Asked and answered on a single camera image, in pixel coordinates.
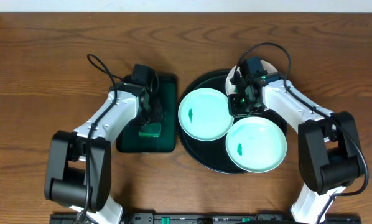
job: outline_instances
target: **wooden table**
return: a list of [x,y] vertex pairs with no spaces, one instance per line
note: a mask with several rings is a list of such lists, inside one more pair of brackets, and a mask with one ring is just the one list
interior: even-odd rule
[[[47,223],[69,212],[44,197],[52,135],[72,131],[106,99],[109,78],[135,63],[173,72],[178,96],[197,77],[231,68],[250,46],[271,41],[293,59],[293,84],[318,104],[356,119],[370,184],[339,198],[330,213],[372,223],[372,14],[0,14],[0,223]],[[284,71],[282,52],[255,54]],[[286,211],[302,187],[297,136],[284,162],[265,174],[226,175],[193,160],[177,142],[169,154],[112,151],[111,195],[127,210],[159,213]],[[347,191],[356,190],[358,179]]]

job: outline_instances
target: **mint green bowl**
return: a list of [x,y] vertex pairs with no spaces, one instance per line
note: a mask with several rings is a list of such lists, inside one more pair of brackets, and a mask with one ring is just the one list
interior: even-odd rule
[[182,129],[200,141],[221,138],[234,121],[229,115],[228,98],[212,88],[199,88],[186,95],[179,104],[178,119]]
[[272,121],[248,117],[237,121],[226,136],[230,159],[248,172],[267,172],[276,168],[286,156],[287,141]]

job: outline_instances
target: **white wall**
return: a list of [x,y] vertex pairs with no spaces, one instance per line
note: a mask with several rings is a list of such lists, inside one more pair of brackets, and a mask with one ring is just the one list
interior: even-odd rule
[[372,12],[372,0],[0,0],[0,12]]

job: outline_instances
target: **black base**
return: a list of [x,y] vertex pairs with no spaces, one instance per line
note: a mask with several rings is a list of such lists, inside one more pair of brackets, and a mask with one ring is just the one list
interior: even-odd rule
[[[180,97],[177,110],[179,109],[179,104],[183,98],[191,91],[199,88],[213,88],[222,92],[223,94],[226,94],[225,82],[229,71],[230,70],[218,70],[196,79],[192,84],[190,84],[190,86],[186,88]],[[284,135],[286,135],[287,123],[277,113],[272,110],[267,110],[263,113],[262,117],[277,124],[283,131]],[[203,166],[226,174],[242,174],[246,172],[245,170],[236,166],[236,164],[229,158],[225,146],[226,135],[214,141],[199,141],[190,137],[182,130],[178,119],[177,133],[180,142],[186,151]]]
[[159,74],[158,97],[162,105],[161,133],[159,137],[140,137],[140,126],[127,124],[117,137],[119,152],[153,153],[172,152],[176,144],[177,78],[173,74]]

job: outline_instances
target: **white robotic arm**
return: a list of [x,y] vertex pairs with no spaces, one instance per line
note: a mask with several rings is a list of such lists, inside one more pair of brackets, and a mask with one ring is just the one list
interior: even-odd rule
[[[139,98],[134,96],[130,92],[117,91],[117,102],[116,105],[111,108],[107,114],[97,125],[95,132],[93,133],[92,139],[102,137],[110,141],[111,145],[114,144],[117,136],[123,130],[125,125],[132,121],[139,111]],[[114,92],[111,91],[108,94],[106,102],[103,106],[83,125],[76,128],[74,131],[77,136],[86,138],[91,128],[91,122],[95,121],[99,115],[111,104],[114,100]],[[71,209],[81,212],[83,208],[71,205]],[[120,204],[116,203],[114,199],[109,195],[104,207],[96,213],[87,212],[86,215],[97,223],[111,223],[119,224],[121,216],[123,214],[123,208]]]
[[[308,99],[292,86],[292,83],[289,80],[287,80],[287,86],[290,86],[292,91],[310,106],[316,106],[317,110],[320,110],[328,116],[331,116],[333,113],[333,111],[325,109]],[[303,124],[308,120],[320,121],[324,119],[323,116],[314,113],[291,96],[290,93],[286,91],[283,80],[270,82],[264,86],[262,96],[266,108],[272,109],[279,114],[297,133],[298,125]],[[326,194],[319,195],[317,192],[310,190],[306,184],[304,184],[298,200],[291,207],[292,216],[297,222],[310,224],[316,223],[317,217],[325,207],[330,196],[333,193],[340,193],[343,190],[345,190],[345,187],[339,186],[329,190]],[[320,222],[324,221],[325,215],[321,217]]]

